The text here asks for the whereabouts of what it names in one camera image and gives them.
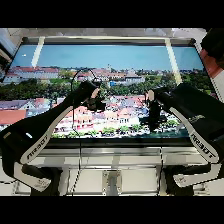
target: black border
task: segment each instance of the black border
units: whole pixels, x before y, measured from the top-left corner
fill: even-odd
[[[37,45],[39,37],[24,37],[21,45]],[[195,47],[195,39],[181,39],[170,38],[171,46],[175,47]],[[119,39],[91,39],[88,36],[80,37],[46,37],[44,39],[44,45],[60,45],[60,44],[72,44],[72,45],[94,45],[94,44],[110,44],[110,45],[142,45],[142,46],[165,46],[165,38],[143,38],[143,39],[131,39],[120,37]],[[189,137],[181,138],[81,138],[82,148],[144,148],[144,147],[192,147],[193,144]],[[75,149],[80,147],[80,139],[55,139],[51,138],[46,149]]]

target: sky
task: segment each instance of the sky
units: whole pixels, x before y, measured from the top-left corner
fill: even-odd
[[[11,65],[32,66],[37,45],[22,45]],[[173,47],[179,70],[203,69],[194,47]],[[172,70],[165,46],[44,45],[37,66]]]

